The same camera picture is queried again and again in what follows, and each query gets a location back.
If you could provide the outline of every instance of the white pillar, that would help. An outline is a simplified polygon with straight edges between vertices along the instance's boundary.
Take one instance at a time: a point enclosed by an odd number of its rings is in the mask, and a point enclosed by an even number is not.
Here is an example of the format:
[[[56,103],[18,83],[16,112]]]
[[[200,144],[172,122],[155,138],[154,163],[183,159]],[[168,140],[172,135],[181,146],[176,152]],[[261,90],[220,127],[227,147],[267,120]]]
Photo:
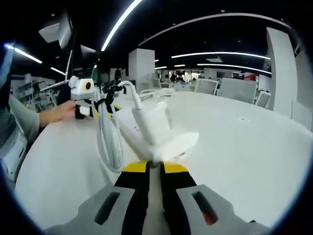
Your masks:
[[[116,68],[110,69],[110,81],[113,81],[115,79],[115,71],[116,70],[117,70]]]
[[[291,102],[297,100],[297,69],[288,34],[267,28],[271,58],[272,97],[269,108],[291,117]]]
[[[129,54],[129,77],[136,80],[136,90],[141,92],[149,88],[152,74],[155,73],[155,51],[136,49]]]

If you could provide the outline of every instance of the fluorescent light strip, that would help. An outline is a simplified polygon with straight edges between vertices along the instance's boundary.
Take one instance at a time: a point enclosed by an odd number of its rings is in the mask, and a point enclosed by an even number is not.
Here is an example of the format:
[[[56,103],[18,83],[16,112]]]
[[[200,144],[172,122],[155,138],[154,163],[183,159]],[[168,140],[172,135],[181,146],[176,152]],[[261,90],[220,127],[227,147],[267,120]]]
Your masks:
[[[54,70],[54,71],[56,71],[56,72],[58,72],[58,73],[60,73],[60,74],[63,74],[64,76],[66,75],[65,72],[59,71],[59,70],[57,70],[57,69],[54,68],[54,67],[51,67],[51,69]]]
[[[200,53],[191,53],[191,54],[184,54],[184,55],[175,55],[175,56],[172,56],[172,59],[184,57],[184,56],[191,56],[191,55],[214,55],[214,54],[246,55],[246,56],[258,57],[258,58],[270,60],[269,57],[262,56],[262,55],[254,55],[254,54],[240,53],[240,52],[224,52],[224,51],[221,51],[221,52],[200,52]]]
[[[116,22],[116,24],[114,25],[113,29],[111,30],[111,32],[109,33],[107,39],[105,40],[101,51],[104,51],[108,44],[110,43],[112,37],[114,36],[114,34],[116,33],[116,31],[118,30],[118,28],[121,26],[121,24],[124,22],[124,20],[129,16],[129,14],[139,5],[139,3],[141,3],[142,0],[135,0],[133,1],[133,3],[126,9],[126,11],[123,13],[123,15],[118,19],[118,21]]]
[[[223,64],[197,64],[198,66],[224,66],[224,67],[234,67],[234,68],[241,68],[241,69],[247,69],[247,70],[255,70],[255,71],[259,71],[259,72],[265,72],[268,74],[272,74],[271,72],[267,72],[264,70],[258,70],[258,69],[254,69],[254,68],[249,68],[249,67],[244,67],[244,66],[237,66],[237,65],[223,65]]]
[[[159,69],[166,69],[167,66],[163,66],[163,67],[156,67],[155,70],[159,70]]]
[[[186,25],[186,24],[190,24],[190,23],[194,23],[194,22],[197,22],[197,21],[203,21],[203,20],[208,20],[208,19],[213,19],[213,18],[218,18],[218,17],[233,17],[233,16],[248,16],[248,17],[254,17],[254,18],[259,18],[259,19],[263,19],[263,20],[268,20],[268,21],[272,21],[272,22],[275,22],[277,24],[281,24],[287,28],[291,28],[289,25],[287,25],[286,23],[284,22],[281,22],[279,20],[276,20],[276,19],[273,19],[273,18],[270,18],[270,17],[267,17],[267,16],[262,16],[262,15],[256,15],[256,14],[251,14],[251,13],[222,13],[222,14],[216,14],[216,15],[209,15],[209,16],[202,16],[202,17],[199,17],[199,18],[196,18],[196,19],[192,19],[192,20],[189,20],[189,21],[185,21],[183,23],[179,23],[175,26],[172,26],[172,27],[169,27],[165,30],[162,30],[161,32],[151,36],[150,38],[146,39],[145,41],[143,41],[142,43],[138,44],[138,46],[141,46],[142,44],[146,43],[147,41],[155,38],[156,36],[159,36],[165,32],[168,32],[174,28],[178,28],[178,27],[181,27],[183,25]]]
[[[8,49],[14,50],[14,51],[17,52],[18,54],[21,54],[21,55],[23,55],[23,56],[25,56],[25,57],[27,57],[27,58],[29,58],[29,59],[31,59],[31,60],[33,60],[33,61],[39,63],[39,64],[42,64],[42,63],[43,63],[41,60],[35,58],[34,56],[31,56],[31,55],[27,54],[26,52],[24,52],[24,51],[22,51],[22,50],[20,50],[20,49],[18,49],[18,48],[16,48],[16,47],[13,47],[13,46],[11,46],[11,45],[9,45],[9,44],[5,44],[5,47],[8,48]]]

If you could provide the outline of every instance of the white cable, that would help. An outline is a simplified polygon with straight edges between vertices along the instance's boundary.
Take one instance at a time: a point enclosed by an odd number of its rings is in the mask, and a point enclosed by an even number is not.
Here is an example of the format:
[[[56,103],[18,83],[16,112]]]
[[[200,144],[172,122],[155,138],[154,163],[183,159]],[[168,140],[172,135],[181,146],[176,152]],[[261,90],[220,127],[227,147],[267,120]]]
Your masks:
[[[135,107],[138,110],[141,110],[142,109],[142,103],[140,101],[139,95],[136,92],[135,86],[130,81],[122,81],[122,82],[120,82],[118,84],[119,87],[124,86],[124,85],[129,85],[131,87],[131,91],[132,91]]]
[[[96,94],[97,100],[100,100],[100,91],[97,91]],[[99,105],[98,113],[99,129],[97,131],[97,143],[101,159],[110,171],[119,173],[123,169],[123,152],[121,151],[121,153],[118,154],[118,151],[116,150],[115,141],[113,139],[112,122],[109,120],[109,114],[103,103]],[[116,127],[119,143],[122,149],[119,125],[117,124]]]
[[[96,96],[96,94],[92,93],[92,95],[91,95],[91,113],[92,113],[93,118],[96,118],[95,112],[94,112],[94,99],[95,99],[95,96]]]

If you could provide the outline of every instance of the black clamp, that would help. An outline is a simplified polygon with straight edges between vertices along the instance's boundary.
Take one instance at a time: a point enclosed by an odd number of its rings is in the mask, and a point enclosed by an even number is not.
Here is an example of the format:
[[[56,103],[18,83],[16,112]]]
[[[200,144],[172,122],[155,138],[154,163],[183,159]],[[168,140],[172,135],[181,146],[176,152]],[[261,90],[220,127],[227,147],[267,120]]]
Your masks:
[[[100,99],[96,102],[96,104],[95,104],[96,110],[98,111],[99,105],[102,104],[103,102],[105,102],[108,113],[113,114],[113,111],[111,108],[111,104],[114,101],[113,96],[114,96],[115,92],[119,92],[121,90],[123,90],[123,94],[126,94],[126,87],[125,86],[113,85],[113,86],[110,86],[106,89],[103,89],[103,92],[105,94],[107,93],[107,97],[104,99]]]

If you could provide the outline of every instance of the white partition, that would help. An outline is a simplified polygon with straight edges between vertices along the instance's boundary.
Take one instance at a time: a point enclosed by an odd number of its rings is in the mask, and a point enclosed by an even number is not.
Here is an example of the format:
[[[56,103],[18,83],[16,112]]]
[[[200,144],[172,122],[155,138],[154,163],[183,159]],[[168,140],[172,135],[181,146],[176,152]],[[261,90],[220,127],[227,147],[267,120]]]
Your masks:
[[[296,100],[292,101],[291,119],[302,124],[305,128],[311,131],[312,112]]]

